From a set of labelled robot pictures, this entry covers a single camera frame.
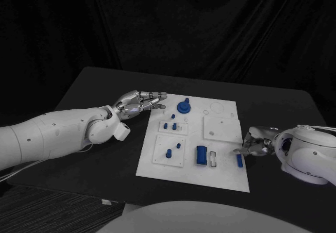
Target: white board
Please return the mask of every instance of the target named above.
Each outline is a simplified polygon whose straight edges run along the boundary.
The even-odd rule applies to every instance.
[[[191,100],[192,110],[182,114],[178,112],[178,104],[186,98]],[[237,103],[175,94],[168,94],[168,99],[160,103],[166,105],[166,109],[152,110],[150,113],[137,176],[250,192],[245,161],[243,160],[244,167],[238,167],[234,154],[234,149],[243,144]],[[179,132],[179,128],[170,130],[173,123],[183,127],[183,132]],[[172,158],[183,158],[179,164],[181,162],[166,158],[166,152],[182,139],[183,156],[178,157],[176,152],[181,153],[181,150],[172,150]],[[196,164],[196,146],[208,148],[207,166]],[[215,167],[211,167],[212,151],[217,153]]]

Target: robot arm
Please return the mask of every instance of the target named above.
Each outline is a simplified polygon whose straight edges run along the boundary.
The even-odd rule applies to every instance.
[[[282,170],[300,180],[336,185],[336,137],[313,128],[336,131],[333,128],[297,126],[280,131],[270,127],[251,127],[243,148],[235,149],[241,155],[277,155]]]
[[[29,161],[62,157],[114,136],[123,141],[130,128],[121,122],[158,104],[166,92],[132,91],[113,106],[46,113],[0,128],[0,170]]]

